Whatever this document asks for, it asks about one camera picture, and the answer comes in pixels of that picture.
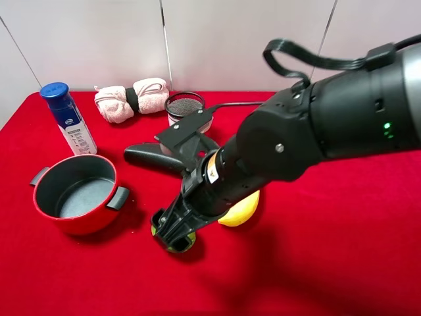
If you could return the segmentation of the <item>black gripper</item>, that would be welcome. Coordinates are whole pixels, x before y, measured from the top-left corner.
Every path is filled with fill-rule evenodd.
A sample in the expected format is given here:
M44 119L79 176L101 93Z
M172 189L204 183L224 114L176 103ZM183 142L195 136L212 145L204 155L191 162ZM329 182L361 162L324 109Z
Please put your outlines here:
M169 252L186 252L194 245L194 235L188 234L217 221L262 187L263 177L247 169L236 151L219 149L183 179L177 198L151 217L151 228Z

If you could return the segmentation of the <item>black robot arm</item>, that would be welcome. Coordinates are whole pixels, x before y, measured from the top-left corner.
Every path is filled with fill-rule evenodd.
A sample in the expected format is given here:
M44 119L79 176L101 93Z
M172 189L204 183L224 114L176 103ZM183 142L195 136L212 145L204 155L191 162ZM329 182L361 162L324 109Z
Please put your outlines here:
M314 56L284 39L270 41L263 55L297 82L261 103L223 146L201 133L213 108L157 136L185 169L178 197L151 219L168 250L188 250L194 232L269 182L297 180L323 161L420 148L419 36L352 61Z

